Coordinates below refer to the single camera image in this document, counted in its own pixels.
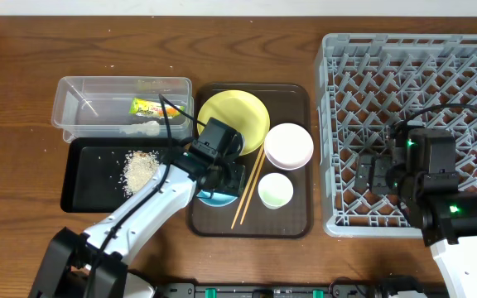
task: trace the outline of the wooden chopsticks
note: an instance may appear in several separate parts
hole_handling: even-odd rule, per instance
[[[235,213],[235,218],[233,219],[233,223],[231,224],[231,229],[233,229],[233,227],[235,226],[235,223],[237,222],[237,217],[239,216],[239,213],[240,213],[240,209],[242,208],[242,204],[244,203],[244,199],[246,199],[246,195],[248,195],[250,186],[253,185],[251,192],[248,195],[248,201],[246,202],[244,213],[242,214],[242,218],[240,219],[240,224],[242,224],[242,222],[244,221],[246,212],[248,212],[249,201],[252,199],[253,192],[255,191],[255,185],[257,184],[258,176],[261,173],[261,169],[263,168],[265,157],[266,155],[264,155],[264,143],[263,143],[261,145],[261,148],[258,151],[257,159],[255,160],[255,163],[253,164],[253,169],[251,174],[249,175],[248,182],[246,183],[246,188],[244,188],[244,192],[242,193],[242,197],[240,198],[240,203],[238,204],[237,212]]]

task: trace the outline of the white bowl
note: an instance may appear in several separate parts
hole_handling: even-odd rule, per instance
[[[285,171],[306,165],[314,153],[314,142],[308,131],[293,123],[275,126],[264,139],[266,158]]]
[[[283,174],[265,175],[258,182],[258,196],[269,209],[277,209],[288,204],[294,195],[294,186]]]

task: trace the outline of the blue bowl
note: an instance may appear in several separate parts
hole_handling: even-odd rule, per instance
[[[233,203],[237,197],[231,195],[222,195],[222,194],[213,194],[211,198],[211,193],[201,190],[196,196],[202,203],[211,206],[211,207],[224,207]]]

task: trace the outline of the gray plastic dish rack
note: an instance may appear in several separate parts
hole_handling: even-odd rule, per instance
[[[440,103],[477,105],[477,35],[329,34],[316,57],[324,230],[334,237],[419,238],[394,196],[354,189],[358,154],[383,153],[385,125]],[[417,120],[456,138],[460,189],[477,191],[477,113]]]

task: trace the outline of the black tray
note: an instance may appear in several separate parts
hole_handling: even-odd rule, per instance
[[[204,102],[211,96],[225,90],[243,90],[257,96],[270,114],[270,126],[281,123],[295,123],[311,132],[309,97],[306,91],[294,84],[222,84],[213,83],[203,86],[195,98],[195,116]],[[258,149],[241,156],[237,163],[246,166],[246,179],[255,163]],[[234,229],[231,223],[235,216],[240,198],[224,207],[209,207],[194,198],[189,206],[187,224],[200,236],[239,237],[239,238],[300,238],[311,229],[312,217],[312,165],[311,161],[295,171],[282,171],[264,161],[259,180],[266,174],[280,172],[286,175],[294,186],[291,201],[280,209],[270,210],[261,202],[257,189],[240,225],[239,214]]]
[[[112,213],[128,199],[119,183],[125,155],[154,151],[159,158],[167,146],[166,138],[77,138],[67,156],[60,207],[65,212]]]

